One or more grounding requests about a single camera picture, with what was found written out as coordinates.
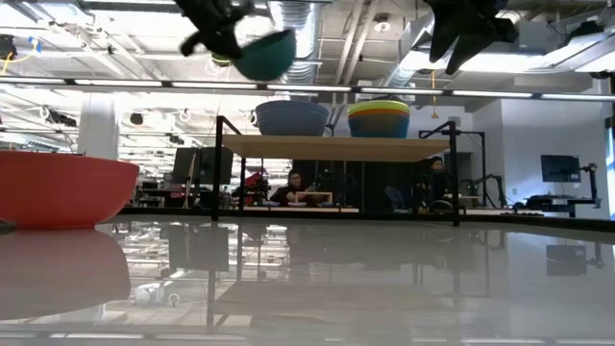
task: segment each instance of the person sitting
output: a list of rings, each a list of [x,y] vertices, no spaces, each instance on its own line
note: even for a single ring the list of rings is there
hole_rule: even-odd
[[[305,189],[303,187],[303,182],[301,178],[301,174],[299,171],[292,169],[288,172],[288,185],[282,186],[276,190],[276,192],[271,196],[270,200],[273,202],[280,203],[281,206],[288,206],[288,203],[297,202],[306,202],[309,205],[315,205],[321,202],[322,196],[309,196],[309,195],[298,195],[297,192],[303,191],[313,191],[313,186]]]
[[[444,170],[442,158],[425,160],[427,172],[420,174],[414,184],[413,205],[416,209],[426,209],[435,201],[446,200],[450,189],[450,177]]]
[[[288,206],[288,202],[292,203],[295,200],[304,202],[307,196],[300,195],[298,198],[296,196],[296,193],[301,191],[305,191],[302,186],[301,174],[292,169],[288,172],[288,185],[278,188],[270,199],[273,202],[280,203],[281,206]]]
[[[451,186],[451,178],[444,170],[442,158],[433,157],[430,161],[430,199],[431,201],[444,200]]]

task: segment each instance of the gray bowl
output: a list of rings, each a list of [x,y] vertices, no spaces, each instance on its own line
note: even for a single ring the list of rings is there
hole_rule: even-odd
[[[322,136],[329,111],[310,102],[270,101],[255,108],[263,136]]]

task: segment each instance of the yellow cable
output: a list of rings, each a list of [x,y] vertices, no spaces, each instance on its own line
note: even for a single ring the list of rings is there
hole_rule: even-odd
[[[4,74],[7,73],[7,68],[9,68],[9,62],[11,61],[11,57],[12,57],[12,52],[9,52],[9,56],[4,61],[4,67],[2,68],[2,74],[0,74],[0,76],[4,76]]]
[[[21,58],[21,59],[17,59],[12,61],[11,57],[12,57],[12,52],[9,53],[9,55],[7,56],[6,60],[0,59],[0,62],[4,63],[4,67],[2,68],[2,76],[4,76],[4,74],[7,72],[7,69],[9,68],[9,63],[18,63],[18,62],[25,62],[26,60],[28,60],[29,58],[31,58],[35,53],[37,52],[37,42],[35,40],[32,41],[32,52],[30,52],[30,54],[28,54],[27,56]]]

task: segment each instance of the shelf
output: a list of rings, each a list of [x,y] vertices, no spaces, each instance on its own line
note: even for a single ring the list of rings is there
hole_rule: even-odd
[[[449,149],[448,140],[316,136],[224,135],[243,158],[415,162]]]

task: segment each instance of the red bowl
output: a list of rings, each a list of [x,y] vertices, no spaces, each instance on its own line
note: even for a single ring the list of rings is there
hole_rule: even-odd
[[[18,228],[89,228],[131,198],[138,166],[65,154],[0,151],[0,220]]]

